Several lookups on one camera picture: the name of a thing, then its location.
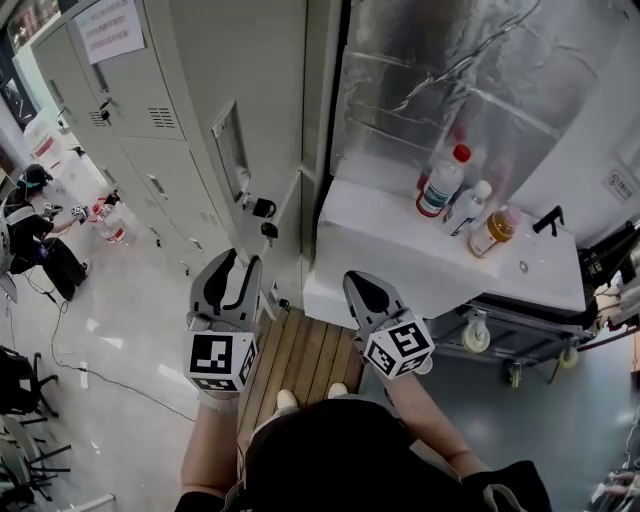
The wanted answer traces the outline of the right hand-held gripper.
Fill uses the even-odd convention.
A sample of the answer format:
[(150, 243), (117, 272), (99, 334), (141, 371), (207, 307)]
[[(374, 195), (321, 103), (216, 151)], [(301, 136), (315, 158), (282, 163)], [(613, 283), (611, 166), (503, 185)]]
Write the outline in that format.
[(379, 277), (348, 271), (343, 289), (360, 328), (357, 339), (364, 359), (387, 379), (428, 374), (435, 344), (422, 318), (404, 307), (397, 290)]

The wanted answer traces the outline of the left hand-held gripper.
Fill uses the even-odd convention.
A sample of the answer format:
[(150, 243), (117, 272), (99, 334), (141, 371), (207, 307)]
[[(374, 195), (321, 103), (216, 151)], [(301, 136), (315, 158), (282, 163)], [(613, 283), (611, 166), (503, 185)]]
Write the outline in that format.
[(257, 311), (263, 268), (259, 256), (253, 256), (246, 268), (237, 301), (222, 307), (236, 256), (235, 249), (219, 254), (191, 285), (186, 378), (203, 392), (241, 393), (259, 352)]

